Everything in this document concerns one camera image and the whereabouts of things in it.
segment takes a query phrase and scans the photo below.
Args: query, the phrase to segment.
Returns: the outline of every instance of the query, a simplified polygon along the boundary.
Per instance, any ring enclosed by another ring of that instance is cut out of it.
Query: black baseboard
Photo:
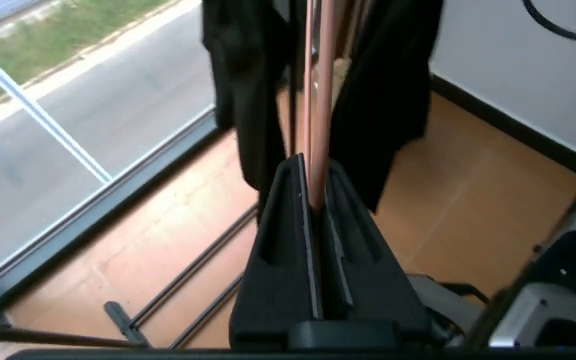
[[[432,90],[490,125],[521,141],[535,151],[538,151],[576,173],[576,151],[531,129],[517,119],[439,76],[433,76]]]

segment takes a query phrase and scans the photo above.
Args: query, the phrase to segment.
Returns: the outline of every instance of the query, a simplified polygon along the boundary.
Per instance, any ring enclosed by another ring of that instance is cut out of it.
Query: black garment
[[[236,128],[244,179],[260,194],[259,218],[285,158],[276,83],[294,51],[293,41],[270,0],[204,0],[202,10],[217,124]]]
[[[423,136],[442,0],[375,0],[332,114],[330,157],[375,212],[395,153]]]
[[[330,157],[373,212],[395,152],[424,133],[441,7],[441,0],[375,0],[333,110]],[[204,0],[202,8],[217,121],[237,130],[244,179],[259,190],[261,214],[285,158],[275,84],[301,42],[270,0]]]

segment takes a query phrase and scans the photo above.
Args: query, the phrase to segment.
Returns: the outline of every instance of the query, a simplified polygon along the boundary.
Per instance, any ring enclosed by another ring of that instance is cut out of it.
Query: asphalt road
[[[117,175],[213,102],[194,9],[39,103]],[[19,111],[0,122],[0,263],[101,183]]]

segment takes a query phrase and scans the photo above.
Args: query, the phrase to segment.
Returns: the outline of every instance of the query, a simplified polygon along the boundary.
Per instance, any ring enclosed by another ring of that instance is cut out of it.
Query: wall
[[[576,0],[535,0],[576,31]],[[433,71],[576,151],[576,42],[541,28],[521,0],[445,0]]]

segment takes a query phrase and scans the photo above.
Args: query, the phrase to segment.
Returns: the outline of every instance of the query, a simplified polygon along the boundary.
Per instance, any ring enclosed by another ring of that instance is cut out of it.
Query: pink metal pole
[[[306,49],[304,50],[306,60],[304,66],[304,161],[306,163],[306,179],[310,179],[310,111],[311,90],[312,90],[312,16],[313,1],[306,3]]]
[[[328,144],[332,106],[332,70],[335,51],[334,0],[321,0],[321,29],[319,31],[319,65],[317,88],[317,122],[308,186],[310,206],[321,210],[328,174]]]

